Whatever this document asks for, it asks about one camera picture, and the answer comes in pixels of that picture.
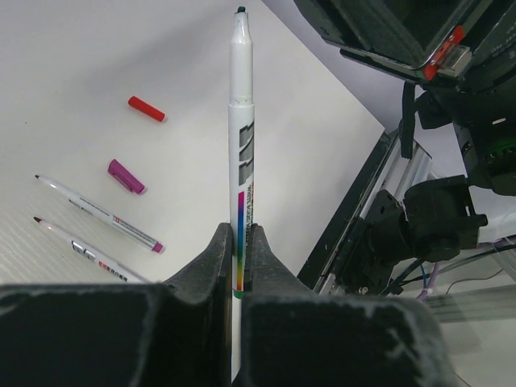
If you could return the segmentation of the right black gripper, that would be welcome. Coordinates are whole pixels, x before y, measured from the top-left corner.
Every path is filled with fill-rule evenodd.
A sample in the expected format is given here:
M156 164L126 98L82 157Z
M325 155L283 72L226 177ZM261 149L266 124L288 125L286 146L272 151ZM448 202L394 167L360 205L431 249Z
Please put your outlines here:
M402 155L415 119L452 124L469 180L515 191L513 1L298 1L303 18L342 56L408 81Z

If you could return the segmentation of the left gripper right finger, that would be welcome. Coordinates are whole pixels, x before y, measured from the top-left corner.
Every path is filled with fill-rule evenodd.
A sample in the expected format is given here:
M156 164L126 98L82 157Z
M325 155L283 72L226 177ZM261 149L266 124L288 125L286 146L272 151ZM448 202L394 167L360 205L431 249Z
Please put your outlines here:
M439 324L419 301L320 295L273 254L263 227L248 241L241 386L453 386Z

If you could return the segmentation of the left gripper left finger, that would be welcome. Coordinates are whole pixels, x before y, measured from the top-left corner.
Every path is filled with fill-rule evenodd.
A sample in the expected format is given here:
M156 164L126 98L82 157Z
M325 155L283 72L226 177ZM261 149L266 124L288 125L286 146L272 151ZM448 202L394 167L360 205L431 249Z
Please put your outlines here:
M4 285L4 386L231 384L231 229L146 285Z

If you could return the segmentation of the red marker pen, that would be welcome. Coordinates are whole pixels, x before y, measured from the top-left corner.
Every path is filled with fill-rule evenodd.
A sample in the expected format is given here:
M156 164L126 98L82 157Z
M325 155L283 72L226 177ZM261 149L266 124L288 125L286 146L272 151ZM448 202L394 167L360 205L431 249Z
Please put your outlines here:
M109 257L104 252L88 244L78 236L68 232L64 228L50 223L40 217L34 216L34 221L43 229L50 231L54 235L59 236L62 240L66 241L67 244L81 257L84 257L88 261L95 264L101 270L109 273L113 277L118 278L120 281L129 284L148 284L150 281L140 276L138 273L129 269L124 264L119 263L117 260Z

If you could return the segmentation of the green marker pen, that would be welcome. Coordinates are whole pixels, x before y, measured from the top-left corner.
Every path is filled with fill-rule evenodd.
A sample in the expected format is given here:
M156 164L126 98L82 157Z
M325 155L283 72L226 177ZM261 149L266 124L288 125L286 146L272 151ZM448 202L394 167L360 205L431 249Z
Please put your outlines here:
M253 224L255 104L253 42L245 6L234 13L229 44L228 157L232 231L232 290L241 300L249 234Z

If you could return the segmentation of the red pen cap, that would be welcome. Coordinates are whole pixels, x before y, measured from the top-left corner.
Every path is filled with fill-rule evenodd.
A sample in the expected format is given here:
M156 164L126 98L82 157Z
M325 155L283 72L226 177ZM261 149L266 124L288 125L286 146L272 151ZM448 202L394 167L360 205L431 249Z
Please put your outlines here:
M142 114L147 115L149 118L154 119L157 122L162 123L166 119L166 114L163 111L158 110L154 106L148 104L147 102L136 96L131 96L128 99L127 104L131 108L137 110Z

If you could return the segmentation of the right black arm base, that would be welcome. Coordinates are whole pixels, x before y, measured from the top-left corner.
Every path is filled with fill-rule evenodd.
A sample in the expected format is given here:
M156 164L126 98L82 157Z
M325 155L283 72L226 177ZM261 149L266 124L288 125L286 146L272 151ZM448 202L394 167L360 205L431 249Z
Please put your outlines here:
M402 212L373 226L373 255L393 266L387 286L373 295L400 294L402 282L421 264L449 261L476 247L488 220L476 213L469 186L463 175L414 185L402 199Z

